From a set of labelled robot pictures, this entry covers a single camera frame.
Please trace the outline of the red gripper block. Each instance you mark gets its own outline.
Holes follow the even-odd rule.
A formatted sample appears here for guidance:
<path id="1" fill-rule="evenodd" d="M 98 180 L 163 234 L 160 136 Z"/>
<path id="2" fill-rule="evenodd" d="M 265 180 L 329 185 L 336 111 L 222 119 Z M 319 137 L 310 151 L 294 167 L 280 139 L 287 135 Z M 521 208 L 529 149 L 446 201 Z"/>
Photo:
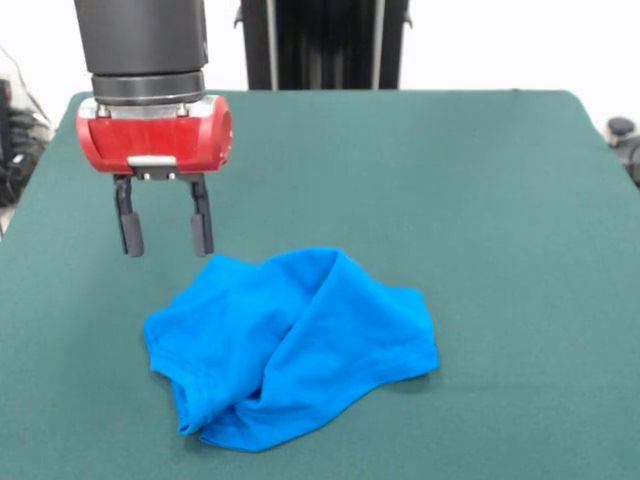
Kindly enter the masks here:
<path id="1" fill-rule="evenodd" d="M 148 106 L 104 106 L 93 98 L 77 110 L 79 143 L 92 167 L 116 174 L 114 203 L 124 254 L 144 254 L 138 213 L 132 204 L 131 177 L 154 168 L 168 168 L 189 179 L 194 214 L 194 251 L 214 253 L 211 211 L 203 174 L 219 170 L 229 159 L 233 122 L 227 99 L 207 95 L 192 103 Z"/>

